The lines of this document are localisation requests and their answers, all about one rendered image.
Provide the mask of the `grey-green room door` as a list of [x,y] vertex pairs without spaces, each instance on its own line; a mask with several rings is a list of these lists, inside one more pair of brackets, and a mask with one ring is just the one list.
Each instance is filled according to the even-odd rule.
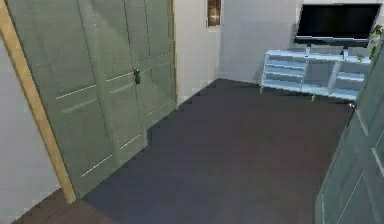
[[175,109],[172,3],[5,0],[76,198]]

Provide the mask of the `white television shelf unit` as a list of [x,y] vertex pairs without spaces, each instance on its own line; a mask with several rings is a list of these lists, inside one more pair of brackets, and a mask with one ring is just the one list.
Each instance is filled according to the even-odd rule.
[[363,55],[267,50],[261,74],[261,89],[355,101],[371,60]]

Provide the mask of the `black television set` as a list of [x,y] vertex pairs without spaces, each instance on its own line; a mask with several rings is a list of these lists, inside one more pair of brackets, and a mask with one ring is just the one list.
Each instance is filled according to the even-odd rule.
[[381,7],[381,3],[303,4],[294,42],[366,48]]

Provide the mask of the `grey-green panelled door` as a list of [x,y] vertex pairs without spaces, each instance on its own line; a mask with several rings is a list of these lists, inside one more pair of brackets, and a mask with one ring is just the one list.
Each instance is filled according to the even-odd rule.
[[314,204],[314,224],[384,224],[384,35]]

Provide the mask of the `green house plant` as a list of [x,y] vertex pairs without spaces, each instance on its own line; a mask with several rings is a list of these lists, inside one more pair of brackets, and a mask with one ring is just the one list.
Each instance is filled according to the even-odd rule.
[[370,34],[370,37],[369,37],[369,42],[368,42],[368,45],[367,45],[367,48],[369,50],[369,55],[368,55],[368,58],[370,60],[373,59],[375,53],[376,53],[376,50],[378,48],[378,44],[379,44],[379,41],[380,41],[380,38],[382,36],[382,34],[384,33],[384,26],[381,25],[381,24],[377,24],[371,34]]

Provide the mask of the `framed wall picture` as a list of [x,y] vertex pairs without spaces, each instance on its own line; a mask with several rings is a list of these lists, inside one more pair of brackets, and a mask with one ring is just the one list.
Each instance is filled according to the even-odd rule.
[[221,0],[207,0],[207,26],[219,26],[221,20]]

